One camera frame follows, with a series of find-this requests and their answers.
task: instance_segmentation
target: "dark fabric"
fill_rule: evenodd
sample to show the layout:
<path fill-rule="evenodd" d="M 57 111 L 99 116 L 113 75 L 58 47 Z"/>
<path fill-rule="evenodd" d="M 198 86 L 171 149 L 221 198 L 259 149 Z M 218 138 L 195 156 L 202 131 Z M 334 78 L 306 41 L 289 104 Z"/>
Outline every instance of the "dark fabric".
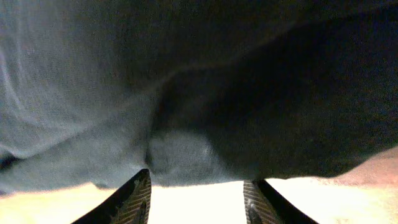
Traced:
<path fill-rule="evenodd" d="M 330 177 L 395 146 L 397 1 L 312 2 L 1 0 L 0 191 Z"/>

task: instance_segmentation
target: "floor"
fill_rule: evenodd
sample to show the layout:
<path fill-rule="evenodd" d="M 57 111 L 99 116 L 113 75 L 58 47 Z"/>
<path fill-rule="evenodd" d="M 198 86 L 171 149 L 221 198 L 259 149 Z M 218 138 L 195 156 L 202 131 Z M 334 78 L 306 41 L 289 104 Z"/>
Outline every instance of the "floor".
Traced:
<path fill-rule="evenodd" d="M 269 179 L 319 223 L 398 223 L 398 147 L 333 179 Z M 246 222 L 241 182 L 152 190 L 149 223 Z M 71 223 L 114 190 L 92 185 L 0 198 L 0 223 Z"/>

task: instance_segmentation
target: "beige floor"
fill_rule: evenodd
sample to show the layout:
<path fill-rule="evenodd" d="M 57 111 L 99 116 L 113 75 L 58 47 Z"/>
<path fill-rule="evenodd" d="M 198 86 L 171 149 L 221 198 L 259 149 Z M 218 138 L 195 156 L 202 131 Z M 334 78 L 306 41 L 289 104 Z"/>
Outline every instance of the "beige floor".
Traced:
<path fill-rule="evenodd" d="M 398 223 L 398 148 L 334 179 L 269 182 L 320 223 Z M 152 191 L 150 224 L 246 222 L 242 183 Z M 0 198 L 0 223 L 71 223 L 113 190 L 92 185 Z"/>

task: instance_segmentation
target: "gray cloth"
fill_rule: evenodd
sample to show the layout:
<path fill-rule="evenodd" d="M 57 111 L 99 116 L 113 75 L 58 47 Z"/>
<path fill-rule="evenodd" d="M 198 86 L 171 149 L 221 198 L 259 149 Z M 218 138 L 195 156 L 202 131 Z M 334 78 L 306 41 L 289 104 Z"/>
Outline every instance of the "gray cloth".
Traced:
<path fill-rule="evenodd" d="M 350 170 L 397 144 L 396 2 L 1 0 L 0 191 Z"/>

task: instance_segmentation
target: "gray fabric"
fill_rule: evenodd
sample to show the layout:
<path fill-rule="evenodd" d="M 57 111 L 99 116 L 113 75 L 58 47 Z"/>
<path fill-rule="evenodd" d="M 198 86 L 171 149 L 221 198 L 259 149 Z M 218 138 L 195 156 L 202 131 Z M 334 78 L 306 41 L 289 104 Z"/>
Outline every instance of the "gray fabric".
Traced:
<path fill-rule="evenodd" d="M 396 1 L 311 2 L 0 1 L 0 190 L 333 176 L 394 146 L 397 25 L 340 18 Z"/>

